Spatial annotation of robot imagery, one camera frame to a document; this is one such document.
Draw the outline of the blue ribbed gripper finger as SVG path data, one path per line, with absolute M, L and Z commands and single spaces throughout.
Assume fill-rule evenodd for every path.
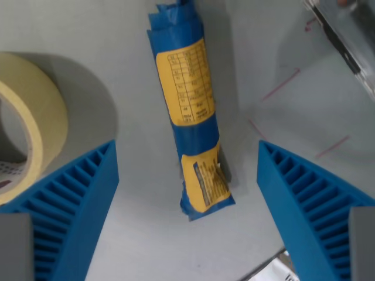
M 374 198 L 264 140 L 257 184 L 299 279 L 350 280 L 349 213 L 374 206 Z
M 39 180 L 1 207 L 29 214 L 35 280 L 84 280 L 119 183 L 111 140 Z

